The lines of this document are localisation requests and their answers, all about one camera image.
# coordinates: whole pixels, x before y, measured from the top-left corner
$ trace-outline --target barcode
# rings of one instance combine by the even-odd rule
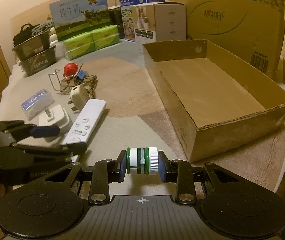
[[[258,55],[252,54],[251,55],[251,60],[250,60],[250,64],[257,68],[258,70],[260,70],[261,72],[263,72],[264,74],[266,74],[267,71],[267,67],[268,67],[268,60],[265,58],[262,58]]]
[[[35,49],[35,53],[41,52],[41,51],[43,51],[43,50],[44,50],[44,48],[43,48],[43,46],[41,46],[41,47],[39,47],[38,49]]]

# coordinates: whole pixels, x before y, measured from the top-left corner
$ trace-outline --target ribbed gray plate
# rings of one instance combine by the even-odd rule
[[[170,196],[115,196],[89,209],[84,219],[54,240],[227,240],[208,228],[195,209],[175,204]]]

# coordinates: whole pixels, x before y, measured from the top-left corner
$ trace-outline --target ribbed white cap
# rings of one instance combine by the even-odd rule
[[[149,149],[149,174],[158,173],[158,150],[156,147],[148,147]]]

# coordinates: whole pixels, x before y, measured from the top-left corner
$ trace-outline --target black bag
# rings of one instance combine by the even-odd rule
[[[20,33],[18,33],[13,38],[13,46],[16,47],[19,44],[23,43],[24,41],[30,39],[31,38],[31,31],[35,26],[32,26],[30,23],[23,25],[20,29]]]

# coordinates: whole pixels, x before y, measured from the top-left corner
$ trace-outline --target bag handle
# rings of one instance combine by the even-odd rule
[[[23,32],[23,28],[24,28],[25,26],[29,26],[30,28],[33,28],[33,26],[32,26],[30,23],[27,23],[27,24],[25,24],[25,25],[23,25],[23,26],[21,27],[20,32]]]

